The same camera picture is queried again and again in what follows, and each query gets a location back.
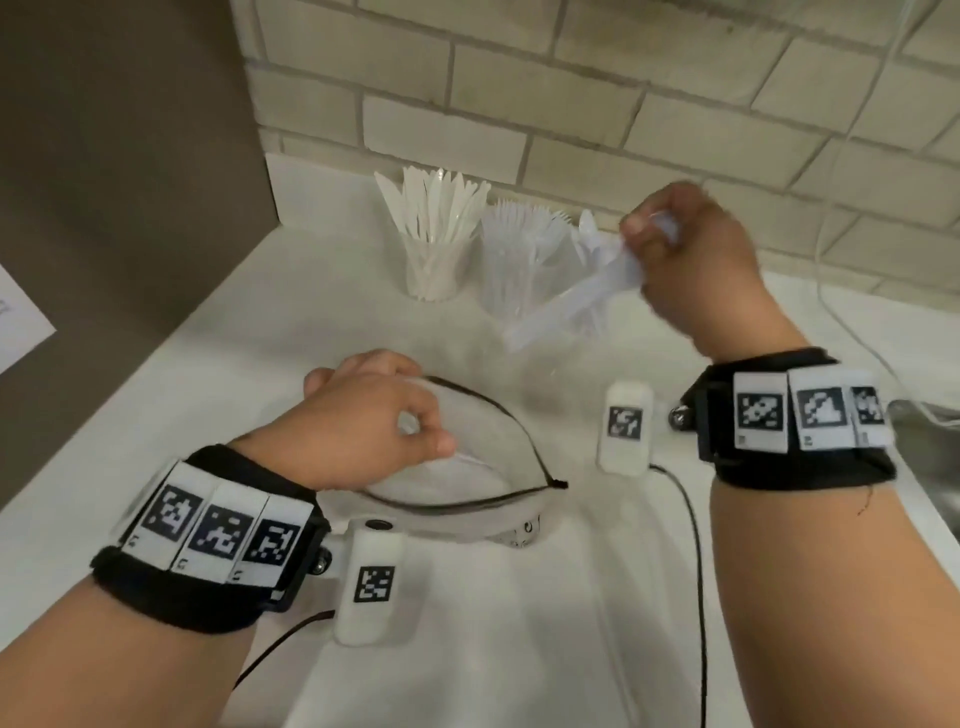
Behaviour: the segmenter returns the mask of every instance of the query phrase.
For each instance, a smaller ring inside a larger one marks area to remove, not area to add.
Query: tile wall
[[[916,0],[872,95],[901,0],[231,2],[268,151],[609,227],[693,179],[795,276],[831,186],[826,280],[960,311],[960,0]]]

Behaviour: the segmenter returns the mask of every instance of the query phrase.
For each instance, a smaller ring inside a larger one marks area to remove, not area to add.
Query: black button
[[[394,525],[389,521],[381,521],[380,519],[372,519],[367,521],[367,528],[371,528],[374,531],[392,531],[394,530]]]

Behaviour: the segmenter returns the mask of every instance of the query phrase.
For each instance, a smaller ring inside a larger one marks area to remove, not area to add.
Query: brown wall panel
[[[58,330],[0,375],[2,505],[276,211],[228,0],[0,5],[0,264]]]

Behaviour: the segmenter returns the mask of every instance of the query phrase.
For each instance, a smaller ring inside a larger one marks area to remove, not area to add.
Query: sink
[[[941,420],[960,417],[944,407],[928,407]],[[889,413],[900,455],[960,541],[960,429],[932,425],[907,400],[892,401]]]

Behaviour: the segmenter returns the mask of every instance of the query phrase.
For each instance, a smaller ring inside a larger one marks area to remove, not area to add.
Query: cord
[[[693,512],[693,503],[680,479],[665,467],[650,464],[650,470],[666,476],[684,497],[686,512],[690,514],[690,525],[693,527],[693,543],[697,547],[697,613],[700,618],[700,728],[707,728],[707,614],[704,608],[704,552],[700,543],[700,527],[697,525],[697,516]]]
[[[253,662],[250,663],[250,666],[247,667],[247,669],[245,669],[243,672],[240,673],[240,677],[238,677],[237,681],[233,683],[233,689],[236,690],[237,687],[240,685],[240,683],[246,680],[250,676],[250,673],[260,666],[260,663],[262,663],[264,660],[270,657],[270,654],[275,649],[277,649],[283,643],[285,643],[288,638],[297,634],[307,624],[312,624],[315,621],[324,621],[325,619],[333,619],[334,615],[336,615],[336,612],[333,611],[332,609],[327,610],[325,612],[318,612],[317,614],[311,615],[310,617],[292,626],[290,629],[288,629],[286,632],[280,635],[280,637],[278,637],[273,644],[271,644],[269,647],[263,650],[263,652],[260,653],[259,657],[257,657]]]
[[[867,89],[867,95],[864,97],[863,102],[860,104],[860,108],[853,117],[853,121],[851,122],[850,127],[847,129],[847,133],[844,135],[840,149],[829,163],[827,170],[827,190],[824,196],[823,206],[821,207],[822,212],[820,224],[817,228],[817,241],[813,248],[813,271],[817,281],[817,301],[824,308],[827,314],[829,314],[830,318],[832,318],[840,326],[840,328],[849,334],[853,341],[863,347],[873,358],[875,358],[880,363],[880,366],[887,370],[887,373],[894,378],[897,384],[900,385],[900,388],[906,393],[907,398],[913,402],[913,405],[932,425],[943,427],[944,429],[954,429],[960,425],[960,420],[944,421],[940,420],[936,415],[934,415],[933,412],[931,412],[929,408],[920,400],[920,398],[914,394],[913,390],[903,381],[900,375],[897,374],[897,371],[893,368],[893,365],[891,365],[890,362],[887,361],[887,359],[874,347],[864,341],[863,338],[853,330],[853,327],[848,324],[846,320],[844,320],[844,318],[833,307],[833,305],[827,301],[824,296],[824,282],[823,276],[821,275],[821,258],[824,253],[824,248],[826,247],[825,232],[827,230],[827,219],[829,218],[830,213],[833,212],[834,208],[833,183],[834,171],[836,170],[837,162],[839,161],[841,154],[843,154],[844,150],[847,148],[847,144],[853,137],[853,129],[856,128],[856,124],[860,120],[860,116],[863,114],[864,109],[873,98],[876,86],[880,82],[880,76],[883,75],[883,71],[886,70],[887,66],[890,64],[890,61],[894,57],[894,54],[896,54],[897,48],[900,46],[900,40],[903,38],[903,31],[907,26],[915,4],[916,0],[905,0],[903,3],[902,8],[900,9],[900,17],[897,19],[897,31],[894,33],[893,39],[886,48],[883,62],[877,67],[874,77],[870,81],[870,86]]]

